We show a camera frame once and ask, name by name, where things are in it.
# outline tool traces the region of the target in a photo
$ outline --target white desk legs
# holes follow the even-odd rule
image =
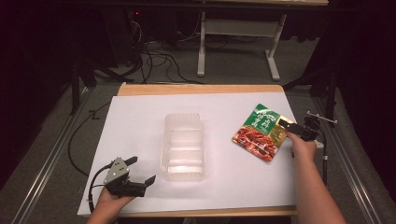
[[[271,71],[271,76],[273,81],[279,81],[280,76],[279,73],[277,72],[275,60],[274,60],[274,54],[276,50],[277,43],[279,42],[280,35],[282,34],[283,26],[285,25],[285,20],[286,20],[286,15],[282,15],[279,21],[279,25],[276,28],[276,32],[274,34],[274,41],[273,41],[273,46],[270,50],[265,51],[265,56],[268,62],[268,66],[270,67]]]
[[[198,55],[198,77],[205,75],[205,12],[201,15],[201,44]]]

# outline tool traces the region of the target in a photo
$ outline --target green food package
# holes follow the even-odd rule
[[[258,104],[243,126],[233,135],[233,142],[264,161],[271,161],[286,138],[285,129],[278,124],[283,119],[275,111]]]

